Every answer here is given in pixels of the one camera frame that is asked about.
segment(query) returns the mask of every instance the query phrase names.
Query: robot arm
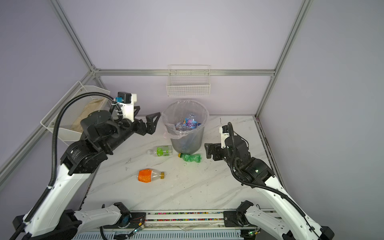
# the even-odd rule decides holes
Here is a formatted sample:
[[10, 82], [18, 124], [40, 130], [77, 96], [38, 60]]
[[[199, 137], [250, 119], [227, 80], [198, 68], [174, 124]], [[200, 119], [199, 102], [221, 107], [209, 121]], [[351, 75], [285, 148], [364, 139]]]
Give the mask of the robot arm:
[[232, 164], [234, 177], [241, 180], [242, 184], [256, 188], [268, 199], [282, 220], [265, 214], [253, 203], [245, 201], [235, 213], [226, 217], [230, 218], [228, 222], [240, 227], [258, 226], [279, 240], [331, 240], [333, 231], [320, 226], [300, 209], [266, 163], [251, 157], [245, 141], [239, 135], [233, 136], [232, 133], [231, 136], [231, 128], [230, 123], [219, 128], [221, 143], [204, 144], [207, 158], [224, 160], [228, 166]]
[[122, 110], [122, 119], [113, 121], [113, 108], [92, 112], [83, 119], [80, 140], [71, 144], [61, 157], [57, 180], [31, 220], [25, 221], [28, 213], [15, 218], [15, 228], [26, 225], [23, 240], [72, 239], [99, 226], [128, 224], [130, 212], [122, 203], [87, 212], [65, 210], [82, 183], [108, 159], [107, 154], [112, 155], [134, 133], [153, 134], [156, 130], [160, 113], [146, 116], [144, 123], [134, 118], [140, 109], [133, 106], [136, 94], [119, 92], [117, 99], [115, 104]]

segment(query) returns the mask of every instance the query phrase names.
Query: green plastic bottle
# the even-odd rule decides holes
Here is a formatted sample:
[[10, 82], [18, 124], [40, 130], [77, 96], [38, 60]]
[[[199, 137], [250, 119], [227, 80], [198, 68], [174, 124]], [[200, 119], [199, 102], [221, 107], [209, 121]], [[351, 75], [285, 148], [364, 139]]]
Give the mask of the green plastic bottle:
[[157, 146], [154, 147], [153, 149], [150, 149], [147, 151], [147, 154], [153, 155], [156, 157], [160, 156], [171, 156], [172, 155], [172, 146]]
[[179, 157], [184, 159], [184, 161], [186, 161], [186, 162], [197, 162], [197, 163], [199, 163], [201, 161], [200, 154], [189, 155], [189, 154], [185, 154], [185, 153], [179, 153]]

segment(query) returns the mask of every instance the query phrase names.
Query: orange bottle label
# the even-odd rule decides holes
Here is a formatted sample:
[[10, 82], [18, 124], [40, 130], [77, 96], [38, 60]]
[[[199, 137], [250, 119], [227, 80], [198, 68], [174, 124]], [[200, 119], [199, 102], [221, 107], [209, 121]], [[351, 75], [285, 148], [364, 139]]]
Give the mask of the orange bottle label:
[[139, 181], [140, 182], [150, 182], [151, 181], [152, 169], [144, 169], [139, 172]]

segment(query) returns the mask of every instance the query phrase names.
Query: green bottle label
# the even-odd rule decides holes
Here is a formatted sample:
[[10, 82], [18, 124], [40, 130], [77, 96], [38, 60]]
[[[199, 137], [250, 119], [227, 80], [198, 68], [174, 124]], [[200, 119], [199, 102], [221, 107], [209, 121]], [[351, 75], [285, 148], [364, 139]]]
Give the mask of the green bottle label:
[[157, 148], [157, 156], [163, 156], [163, 149], [161, 149], [160, 147]]
[[170, 153], [169, 146], [157, 147], [156, 152], [157, 152], [157, 156], [159, 156], [159, 157], [160, 156], [169, 156], [169, 153]]

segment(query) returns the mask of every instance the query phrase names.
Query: wire basket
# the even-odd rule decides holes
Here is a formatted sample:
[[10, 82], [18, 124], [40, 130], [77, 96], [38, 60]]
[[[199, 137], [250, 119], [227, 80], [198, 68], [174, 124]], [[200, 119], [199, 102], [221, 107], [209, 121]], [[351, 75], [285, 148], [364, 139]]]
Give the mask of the wire basket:
[[[70, 98], [68, 98], [65, 103], [67, 103], [70, 99], [76, 97], [77, 95], [83, 93], [110, 93], [110, 91], [98, 88], [96, 86], [83, 86], [79, 81], [68, 92], [70, 91], [75, 91], [75, 93]], [[102, 96], [88, 96], [74, 102], [65, 111], [64, 116], [61, 119], [58, 138], [68, 146], [71, 143], [80, 140], [80, 136], [83, 133], [83, 129], [80, 126], [80, 121], [86, 118], [89, 113], [103, 109], [106, 103], [107, 99]], [[53, 132], [53, 127], [55, 126], [58, 112], [61, 110], [61, 106], [59, 106], [58, 109], [58, 105], [60, 104], [57, 103], [57, 105], [53, 107], [51, 111], [49, 111], [49, 113], [40, 121], [41, 125], [43, 125], [50, 132]]]
[[[183, 70], [192, 66], [196, 69]], [[170, 65], [167, 81], [167, 94], [170, 97], [209, 96], [211, 82], [209, 65]]]

